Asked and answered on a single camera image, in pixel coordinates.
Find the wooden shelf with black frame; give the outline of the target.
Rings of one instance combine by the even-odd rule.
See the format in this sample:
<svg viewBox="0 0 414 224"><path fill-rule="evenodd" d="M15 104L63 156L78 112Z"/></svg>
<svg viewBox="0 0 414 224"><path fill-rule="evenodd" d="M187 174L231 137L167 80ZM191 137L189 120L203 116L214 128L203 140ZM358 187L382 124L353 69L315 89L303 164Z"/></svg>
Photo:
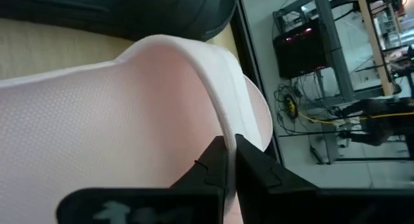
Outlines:
<svg viewBox="0 0 414 224"><path fill-rule="evenodd" d="M59 80L106 83L150 47L173 47L210 76L240 71L229 26L206 43L167 35L138 41L0 18L0 87Z"/></svg>

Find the pink slide sandal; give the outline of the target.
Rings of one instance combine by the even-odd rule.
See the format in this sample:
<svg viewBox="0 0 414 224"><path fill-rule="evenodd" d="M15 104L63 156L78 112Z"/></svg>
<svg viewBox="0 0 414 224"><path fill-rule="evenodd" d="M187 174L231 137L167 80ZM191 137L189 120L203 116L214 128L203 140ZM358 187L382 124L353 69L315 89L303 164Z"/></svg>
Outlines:
<svg viewBox="0 0 414 224"><path fill-rule="evenodd" d="M228 50L146 37L115 60L0 81L0 224L57 224L68 194L172 185L222 136L264 151L272 116Z"/></svg>

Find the black aluminium rig frame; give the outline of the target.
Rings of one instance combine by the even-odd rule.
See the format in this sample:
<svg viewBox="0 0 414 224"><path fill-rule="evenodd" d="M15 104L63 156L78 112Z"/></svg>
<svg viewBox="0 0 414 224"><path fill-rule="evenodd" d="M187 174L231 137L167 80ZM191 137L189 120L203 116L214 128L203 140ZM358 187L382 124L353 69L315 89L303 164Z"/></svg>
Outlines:
<svg viewBox="0 0 414 224"><path fill-rule="evenodd" d="M262 72L254 46L252 31L243 0L236 0L235 12L230 21L238 57L241 60L243 73L257 86L265 97L270 108L271 117L274 117L274 99L269 97L265 89Z"/></svg>

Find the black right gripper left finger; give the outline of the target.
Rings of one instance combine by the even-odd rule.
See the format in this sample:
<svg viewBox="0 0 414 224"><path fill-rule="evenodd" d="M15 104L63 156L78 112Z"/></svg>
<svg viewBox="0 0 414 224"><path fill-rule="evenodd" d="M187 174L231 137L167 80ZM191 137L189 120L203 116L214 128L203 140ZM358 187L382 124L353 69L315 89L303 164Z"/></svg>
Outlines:
<svg viewBox="0 0 414 224"><path fill-rule="evenodd" d="M224 138L212 140L169 188L84 188L64 197L58 224L223 224L227 193Z"/></svg>

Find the black background equipment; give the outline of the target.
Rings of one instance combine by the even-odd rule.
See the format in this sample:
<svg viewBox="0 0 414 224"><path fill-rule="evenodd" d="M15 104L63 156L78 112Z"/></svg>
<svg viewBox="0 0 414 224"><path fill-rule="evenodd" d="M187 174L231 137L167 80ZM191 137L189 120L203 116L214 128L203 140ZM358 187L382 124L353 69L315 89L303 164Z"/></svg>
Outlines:
<svg viewBox="0 0 414 224"><path fill-rule="evenodd" d="M395 135L414 133L414 98L406 97L397 101L384 99L359 100L344 109L334 112L337 117L346 117L361 112L363 134L343 131L338 134L342 139L353 142L380 146Z"/></svg>

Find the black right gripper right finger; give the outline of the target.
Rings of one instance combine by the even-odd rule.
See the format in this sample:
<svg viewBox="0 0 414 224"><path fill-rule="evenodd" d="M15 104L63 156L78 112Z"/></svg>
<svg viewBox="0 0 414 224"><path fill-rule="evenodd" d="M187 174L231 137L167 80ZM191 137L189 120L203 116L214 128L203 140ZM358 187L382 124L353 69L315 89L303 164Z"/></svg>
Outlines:
<svg viewBox="0 0 414 224"><path fill-rule="evenodd" d="M235 139L244 224L414 224L414 190L319 188Z"/></svg>

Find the wooden desk edge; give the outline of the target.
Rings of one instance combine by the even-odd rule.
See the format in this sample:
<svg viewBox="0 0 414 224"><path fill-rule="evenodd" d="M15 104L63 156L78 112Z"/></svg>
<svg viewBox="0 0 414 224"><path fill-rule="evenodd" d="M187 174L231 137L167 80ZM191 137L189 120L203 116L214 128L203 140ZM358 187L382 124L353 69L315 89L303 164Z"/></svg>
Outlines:
<svg viewBox="0 0 414 224"><path fill-rule="evenodd" d="M369 43L373 52L373 59L376 65L376 71L379 75L383 92L386 96L392 95L394 93L394 86L389 81L388 69L386 68L386 62L384 61L384 55L376 33L369 3L367 0L358 0L358 4L364 19L365 29L368 34Z"/></svg>

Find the grey metal desk beam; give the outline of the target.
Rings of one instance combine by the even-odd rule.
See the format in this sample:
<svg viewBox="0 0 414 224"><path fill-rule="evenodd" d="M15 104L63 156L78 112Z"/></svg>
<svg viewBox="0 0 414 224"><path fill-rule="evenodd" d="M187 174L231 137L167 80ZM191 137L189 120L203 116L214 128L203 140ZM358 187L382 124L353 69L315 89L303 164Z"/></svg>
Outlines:
<svg viewBox="0 0 414 224"><path fill-rule="evenodd" d="M329 54L332 58L331 67L334 70L339 92L344 102L354 100L354 89L340 43L338 31L332 15L329 0L315 0L321 23L325 27L329 42Z"/></svg>

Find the black computer case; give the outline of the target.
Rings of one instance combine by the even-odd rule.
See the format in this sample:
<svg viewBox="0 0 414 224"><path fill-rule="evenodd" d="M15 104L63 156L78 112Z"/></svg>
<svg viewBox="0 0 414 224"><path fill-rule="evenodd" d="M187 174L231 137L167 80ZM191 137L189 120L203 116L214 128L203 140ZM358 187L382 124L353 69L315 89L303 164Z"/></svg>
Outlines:
<svg viewBox="0 0 414 224"><path fill-rule="evenodd" d="M292 79L328 67L318 19L278 35L273 47L281 78Z"/></svg>

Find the black slide sandal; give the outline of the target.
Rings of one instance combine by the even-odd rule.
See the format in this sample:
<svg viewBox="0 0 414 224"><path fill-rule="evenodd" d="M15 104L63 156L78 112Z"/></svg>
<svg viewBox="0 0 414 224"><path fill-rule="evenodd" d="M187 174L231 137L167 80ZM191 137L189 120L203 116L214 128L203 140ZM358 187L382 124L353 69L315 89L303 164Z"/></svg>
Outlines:
<svg viewBox="0 0 414 224"><path fill-rule="evenodd" d="M237 0L0 0L0 18L74 28L132 41L165 34L208 41Z"/></svg>

